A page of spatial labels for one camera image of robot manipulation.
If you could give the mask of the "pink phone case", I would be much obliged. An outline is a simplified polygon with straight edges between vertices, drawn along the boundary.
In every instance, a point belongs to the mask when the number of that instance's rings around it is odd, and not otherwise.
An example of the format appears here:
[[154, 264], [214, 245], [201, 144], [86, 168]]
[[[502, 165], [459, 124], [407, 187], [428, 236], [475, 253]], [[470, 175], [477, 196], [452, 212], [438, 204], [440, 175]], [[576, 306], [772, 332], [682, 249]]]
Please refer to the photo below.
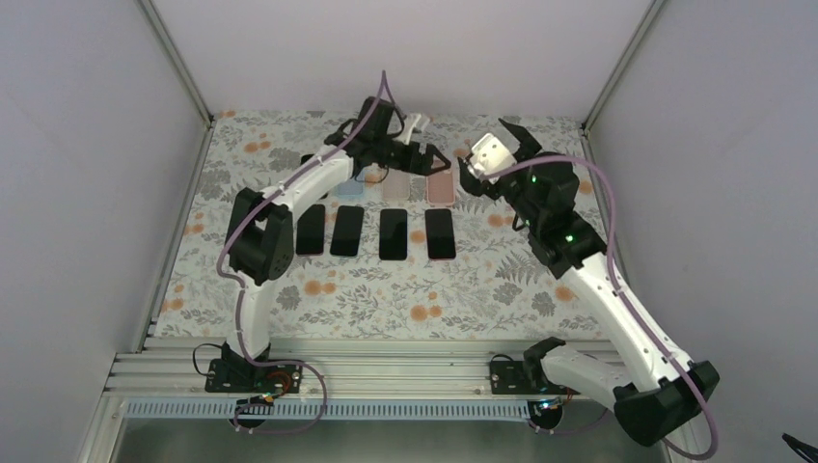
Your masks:
[[426, 200], [436, 206], [454, 204], [455, 182], [452, 168], [443, 169], [426, 178]]

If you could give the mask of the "beige phone case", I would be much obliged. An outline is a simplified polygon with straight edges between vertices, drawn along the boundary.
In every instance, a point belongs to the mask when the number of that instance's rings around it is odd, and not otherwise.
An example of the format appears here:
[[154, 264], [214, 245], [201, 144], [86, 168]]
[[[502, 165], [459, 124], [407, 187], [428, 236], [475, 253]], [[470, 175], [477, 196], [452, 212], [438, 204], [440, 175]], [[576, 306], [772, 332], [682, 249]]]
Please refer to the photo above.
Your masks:
[[410, 176], [397, 170], [390, 170], [382, 182], [382, 199], [396, 203], [407, 201], [410, 197]]

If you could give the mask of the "black smartphone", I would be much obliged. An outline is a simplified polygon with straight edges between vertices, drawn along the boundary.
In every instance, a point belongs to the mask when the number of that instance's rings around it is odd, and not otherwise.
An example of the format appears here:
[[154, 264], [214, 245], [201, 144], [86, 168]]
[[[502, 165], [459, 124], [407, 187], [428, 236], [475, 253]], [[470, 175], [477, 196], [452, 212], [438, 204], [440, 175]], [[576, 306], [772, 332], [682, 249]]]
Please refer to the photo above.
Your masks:
[[408, 213], [405, 209], [388, 208], [380, 211], [379, 257], [387, 261], [407, 259]]
[[456, 257], [451, 211], [429, 209], [424, 213], [427, 255], [431, 260], [451, 260]]
[[324, 252], [324, 204], [311, 205], [298, 219], [295, 252], [298, 256], [319, 256]]
[[330, 245], [330, 254], [353, 258], [358, 255], [365, 210], [360, 206], [341, 205], [338, 209]]

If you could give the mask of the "light blue phone case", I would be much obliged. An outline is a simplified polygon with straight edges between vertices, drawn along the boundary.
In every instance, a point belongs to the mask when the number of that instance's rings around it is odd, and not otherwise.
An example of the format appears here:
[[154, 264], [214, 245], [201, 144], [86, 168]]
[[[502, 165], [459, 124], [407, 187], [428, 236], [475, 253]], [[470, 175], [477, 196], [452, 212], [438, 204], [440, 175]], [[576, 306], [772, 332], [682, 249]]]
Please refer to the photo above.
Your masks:
[[360, 173], [352, 179], [349, 179], [335, 189], [335, 194], [340, 198], [358, 197], [364, 194], [366, 175]]

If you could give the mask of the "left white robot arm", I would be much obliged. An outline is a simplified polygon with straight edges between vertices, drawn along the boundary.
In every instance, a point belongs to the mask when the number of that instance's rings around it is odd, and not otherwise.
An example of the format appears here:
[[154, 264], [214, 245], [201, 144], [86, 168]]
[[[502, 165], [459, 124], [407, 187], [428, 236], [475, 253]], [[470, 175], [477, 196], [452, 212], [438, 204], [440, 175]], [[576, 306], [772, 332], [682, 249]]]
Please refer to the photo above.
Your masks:
[[224, 359], [232, 362], [231, 379], [246, 391], [260, 388], [268, 377], [269, 303], [271, 282], [281, 278], [295, 256], [295, 225], [301, 216], [335, 187], [365, 167], [431, 176], [450, 166], [433, 145], [415, 140], [431, 122], [423, 113], [399, 117], [400, 129], [389, 127], [398, 109], [390, 101], [368, 97], [356, 119], [328, 135], [323, 146], [288, 177], [259, 191], [245, 188], [234, 201], [224, 248], [217, 260], [239, 284], [232, 331]]

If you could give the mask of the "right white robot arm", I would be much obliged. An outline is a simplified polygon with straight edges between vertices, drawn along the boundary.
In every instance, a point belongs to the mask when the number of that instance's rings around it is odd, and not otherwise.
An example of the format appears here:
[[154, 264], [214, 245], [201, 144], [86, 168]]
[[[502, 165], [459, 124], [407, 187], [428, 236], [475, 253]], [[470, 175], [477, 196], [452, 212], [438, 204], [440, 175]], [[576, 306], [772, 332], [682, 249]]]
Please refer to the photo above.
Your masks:
[[615, 347], [621, 368], [548, 338], [523, 356], [522, 377], [536, 393], [565, 388], [584, 395], [613, 414], [636, 443], [649, 447], [697, 416], [720, 377], [697, 362], [648, 313], [621, 276], [601, 235], [575, 208], [581, 159], [545, 151], [529, 131], [507, 123], [517, 140], [509, 149], [486, 133], [459, 160], [462, 188], [474, 196], [504, 200], [525, 230], [532, 253], [564, 281], [591, 310]]

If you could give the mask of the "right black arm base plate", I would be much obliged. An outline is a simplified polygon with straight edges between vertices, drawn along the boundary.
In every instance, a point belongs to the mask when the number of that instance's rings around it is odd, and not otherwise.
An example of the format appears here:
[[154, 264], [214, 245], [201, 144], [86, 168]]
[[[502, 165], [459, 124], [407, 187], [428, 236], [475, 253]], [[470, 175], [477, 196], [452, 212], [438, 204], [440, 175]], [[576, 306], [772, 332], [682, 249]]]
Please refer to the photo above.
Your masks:
[[578, 392], [549, 382], [524, 361], [496, 354], [488, 361], [488, 380], [493, 395], [577, 395]]

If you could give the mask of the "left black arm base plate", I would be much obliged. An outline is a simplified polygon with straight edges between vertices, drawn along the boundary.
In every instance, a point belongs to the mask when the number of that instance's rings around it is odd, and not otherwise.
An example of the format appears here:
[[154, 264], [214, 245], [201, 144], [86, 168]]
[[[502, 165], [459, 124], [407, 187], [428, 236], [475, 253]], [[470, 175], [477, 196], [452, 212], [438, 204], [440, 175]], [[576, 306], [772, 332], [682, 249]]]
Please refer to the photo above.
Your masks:
[[259, 368], [245, 362], [215, 359], [210, 362], [204, 390], [217, 394], [296, 394], [302, 376], [303, 368], [296, 365]]

